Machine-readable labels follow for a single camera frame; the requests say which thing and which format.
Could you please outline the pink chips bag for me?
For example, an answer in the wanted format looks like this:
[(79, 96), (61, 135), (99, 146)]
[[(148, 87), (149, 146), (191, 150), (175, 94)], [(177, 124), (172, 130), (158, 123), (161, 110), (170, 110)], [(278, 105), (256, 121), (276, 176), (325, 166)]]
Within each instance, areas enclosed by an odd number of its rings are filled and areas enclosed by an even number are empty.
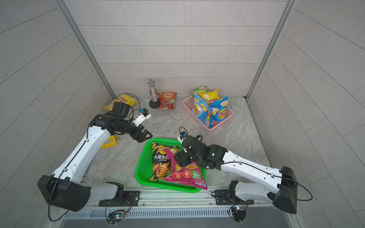
[(171, 174), (164, 178), (164, 181), (178, 183), (180, 185), (189, 185), (202, 190), (207, 190), (207, 184), (204, 180), (201, 169), (195, 162), (187, 166), (178, 165), (174, 155), (179, 152), (177, 149), (166, 149), (165, 153), (171, 162)]

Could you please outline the black orange snack bag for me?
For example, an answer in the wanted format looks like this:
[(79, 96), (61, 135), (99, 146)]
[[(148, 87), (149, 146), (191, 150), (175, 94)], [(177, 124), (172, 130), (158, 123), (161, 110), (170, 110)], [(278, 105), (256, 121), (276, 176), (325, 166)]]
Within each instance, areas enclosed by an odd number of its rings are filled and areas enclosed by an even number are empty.
[(151, 143), (153, 155), (153, 170), (149, 181), (163, 180), (171, 174), (171, 160), (168, 155), (178, 152), (178, 146), (166, 146), (156, 142)]

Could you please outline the light blue chips bag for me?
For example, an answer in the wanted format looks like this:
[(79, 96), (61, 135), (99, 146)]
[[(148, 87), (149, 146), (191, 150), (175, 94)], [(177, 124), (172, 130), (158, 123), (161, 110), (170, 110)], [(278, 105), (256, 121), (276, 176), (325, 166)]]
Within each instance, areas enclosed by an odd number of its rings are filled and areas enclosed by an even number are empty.
[(207, 117), (211, 111), (211, 108), (198, 94), (193, 94), (193, 100), (194, 105), (192, 112), (204, 125), (206, 125)]

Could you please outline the green cucumber chips bag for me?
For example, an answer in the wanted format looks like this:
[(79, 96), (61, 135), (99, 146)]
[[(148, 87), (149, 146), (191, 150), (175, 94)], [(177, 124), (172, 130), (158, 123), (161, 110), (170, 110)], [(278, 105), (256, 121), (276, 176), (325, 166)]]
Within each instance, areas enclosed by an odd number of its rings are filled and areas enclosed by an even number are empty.
[(207, 92), (208, 92), (208, 90), (207, 90), (206, 86), (201, 86), (196, 89), (193, 89), (192, 95), (194, 95), (194, 94), (199, 95), (199, 94), (203, 94), (203, 93), (207, 93)]

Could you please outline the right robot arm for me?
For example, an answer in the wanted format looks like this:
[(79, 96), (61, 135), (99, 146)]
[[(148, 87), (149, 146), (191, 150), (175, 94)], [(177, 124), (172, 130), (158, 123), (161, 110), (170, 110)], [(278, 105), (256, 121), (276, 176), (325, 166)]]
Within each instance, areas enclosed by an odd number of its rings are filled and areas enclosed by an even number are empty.
[(250, 187), (240, 181), (230, 183), (227, 197), (231, 199), (258, 200), (271, 202), (283, 212), (295, 214), (298, 204), (298, 183), (294, 171), (283, 166), (281, 169), (270, 168), (244, 159), (222, 146), (207, 146), (200, 138), (179, 134), (178, 141), (183, 151), (175, 154), (179, 166), (192, 162), (203, 169), (217, 169), (230, 172), (255, 182)]

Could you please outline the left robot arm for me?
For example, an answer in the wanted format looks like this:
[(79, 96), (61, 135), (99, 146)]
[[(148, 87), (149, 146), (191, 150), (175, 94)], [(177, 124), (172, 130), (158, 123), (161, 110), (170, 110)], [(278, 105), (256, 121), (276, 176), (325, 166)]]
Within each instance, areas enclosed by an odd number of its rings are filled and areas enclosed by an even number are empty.
[(52, 175), (44, 175), (38, 187), (49, 206), (77, 212), (85, 205), (100, 202), (101, 206), (122, 205), (125, 202), (124, 187), (120, 183), (107, 182), (103, 185), (82, 186), (82, 178), (101, 146), (115, 133), (130, 135), (142, 143), (152, 138), (142, 122), (151, 117), (147, 109), (141, 109), (138, 116), (127, 120), (130, 106), (117, 102), (105, 114), (96, 115), (87, 127), (83, 139), (70, 156)]

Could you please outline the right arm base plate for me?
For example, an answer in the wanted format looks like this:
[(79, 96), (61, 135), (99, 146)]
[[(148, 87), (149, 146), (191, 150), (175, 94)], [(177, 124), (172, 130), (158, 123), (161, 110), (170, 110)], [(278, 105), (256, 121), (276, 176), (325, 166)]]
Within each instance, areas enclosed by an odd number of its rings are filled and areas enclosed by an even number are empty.
[(242, 200), (235, 195), (228, 194), (228, 190), (215, 190), (211, 192), (211, 196), (214, 197), (216, 205), (245, 205), (250, 206), (254, 204), (254, 200)]

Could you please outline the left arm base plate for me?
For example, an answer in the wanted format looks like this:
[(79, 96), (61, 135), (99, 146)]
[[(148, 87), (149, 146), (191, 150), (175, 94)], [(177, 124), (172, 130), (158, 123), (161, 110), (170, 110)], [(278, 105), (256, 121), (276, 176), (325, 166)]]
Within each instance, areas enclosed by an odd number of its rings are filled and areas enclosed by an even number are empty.
[(140, 199), (140, 191), (117, 192), (113, 199), (101, 200), (99, 207), (136, 207)]

